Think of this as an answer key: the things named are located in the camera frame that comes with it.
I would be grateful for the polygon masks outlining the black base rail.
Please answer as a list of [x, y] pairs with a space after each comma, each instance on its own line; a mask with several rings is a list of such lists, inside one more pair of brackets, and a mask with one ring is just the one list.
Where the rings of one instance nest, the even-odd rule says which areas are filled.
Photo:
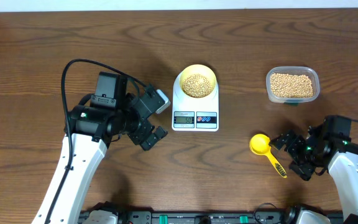
[[81, 212], [78, 223], [175, 224], [175, 223], [343, 223], [341, 212], [328, 212], [304, 204], [286, 209], [263, 203], [254, 211], [155, 211], [148, 207], [122, 207], [99, 203]]

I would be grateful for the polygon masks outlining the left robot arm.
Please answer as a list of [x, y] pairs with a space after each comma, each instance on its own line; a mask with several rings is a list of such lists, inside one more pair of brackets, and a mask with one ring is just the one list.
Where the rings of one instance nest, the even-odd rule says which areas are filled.
[[152, 85], [143, 95], [128, 93], [128, 82], [124, 75], [100, 72], [95, 93], [68, 112], [60, 159], [34, 223], [76, 223], [96, 169], [121, 136], [148, 151], [168, 134], [148, 118], [170, 100]]

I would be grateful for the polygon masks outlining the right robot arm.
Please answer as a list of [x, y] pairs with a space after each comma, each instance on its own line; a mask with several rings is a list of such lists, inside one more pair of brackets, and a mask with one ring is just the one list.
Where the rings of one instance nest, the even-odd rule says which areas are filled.
[[309, 127], [307, 138], [289, 130], [269, 142], [290, 155], [289, 168], [301, 179], [309, 181], [316, 169], [318, 175], [327, 172], [333, 178], [344, 223], [358, 223], [358, 144], [350, 137], [353, 122], [328, 115], [319, 126]]

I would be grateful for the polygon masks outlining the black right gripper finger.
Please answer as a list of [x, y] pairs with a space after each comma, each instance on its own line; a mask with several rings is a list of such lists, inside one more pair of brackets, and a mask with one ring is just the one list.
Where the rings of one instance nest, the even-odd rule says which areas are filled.
[[311, 176], [315, 172], [315, 167], [311, 164], [296, 164], [295, 162], [292, 162], [289, 165], [289, 169], [292, 170], [294, 173], [296, 173], [301, 179], [305, 181], [309, 181], [311, 179]]
[[280, 151], [283, 148], [291, 146], [297, 138], [297, 134], [293, 130], [289, 130], [278, 137], [271, 139], [269, 146]]

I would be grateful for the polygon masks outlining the soybeans in container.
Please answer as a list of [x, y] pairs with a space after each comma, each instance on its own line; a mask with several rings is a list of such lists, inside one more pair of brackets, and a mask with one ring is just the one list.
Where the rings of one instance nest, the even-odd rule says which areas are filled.
[[270, 76], [272, 92], [282, 98], [309, 98], [313, 96], [312, 82], [306, 75], [273, 73]]

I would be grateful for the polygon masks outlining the green tape strip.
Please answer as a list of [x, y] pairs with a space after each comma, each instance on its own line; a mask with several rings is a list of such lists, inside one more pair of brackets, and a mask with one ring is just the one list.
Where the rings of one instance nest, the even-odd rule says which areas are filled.
[[290, 106], [298, 106], [299, 103], [294, 103], [294, 102], [285, 102], [285, 105], [290, 105]]

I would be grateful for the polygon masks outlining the yellow measuring scoop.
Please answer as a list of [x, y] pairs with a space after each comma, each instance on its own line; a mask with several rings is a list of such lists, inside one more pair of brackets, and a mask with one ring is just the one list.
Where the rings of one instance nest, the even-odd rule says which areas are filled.
[[258, 155], [258, 156], [266, 156], [270, 161], [273, 168], [277, 171], [277, 173], [283, 177], [287, 178], [287, 173], [281, 163], [277, 160], [277, 158], [271, 152], [271, 146], [269, 145], [270, 138], [264, 134], [256, 134], [251, 137], [249, 141], [250, 150]]

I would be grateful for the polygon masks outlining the white digital kitchen scale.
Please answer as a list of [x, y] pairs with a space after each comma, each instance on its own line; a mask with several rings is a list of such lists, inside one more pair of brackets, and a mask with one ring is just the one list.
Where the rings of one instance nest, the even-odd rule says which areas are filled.
[[215, 132], [219, 129], [219, 85], [204, 98], [188, 96], [180, 86], [181, 72], [173, 84], [172, 129]]

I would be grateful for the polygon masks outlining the soybeans in bowl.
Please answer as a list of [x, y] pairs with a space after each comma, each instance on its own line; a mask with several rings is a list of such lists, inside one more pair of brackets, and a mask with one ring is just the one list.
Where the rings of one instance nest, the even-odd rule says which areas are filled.
[[207, 77], [195, 74], [183, 81], [182, 89], [190, 97], [203, 98], [212, 92], [213, 85]]

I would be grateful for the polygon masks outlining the clear plastic container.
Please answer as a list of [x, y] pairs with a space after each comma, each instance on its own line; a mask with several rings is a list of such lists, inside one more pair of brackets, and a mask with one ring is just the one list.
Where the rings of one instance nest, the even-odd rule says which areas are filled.
[[266, 88], [274, 103], [307, 103], [320, 93], [318, 74], [309, 67], [275, 67], [266, 76]]

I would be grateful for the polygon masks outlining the yellow plastic bowl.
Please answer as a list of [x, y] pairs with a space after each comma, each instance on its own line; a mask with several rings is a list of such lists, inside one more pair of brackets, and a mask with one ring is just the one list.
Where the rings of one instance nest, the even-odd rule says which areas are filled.
[[179, 85], [187, 96], [204, 98], [212, 94], [218, 83], [214, 72], [209, 67], [194, 64], [181, 72]]

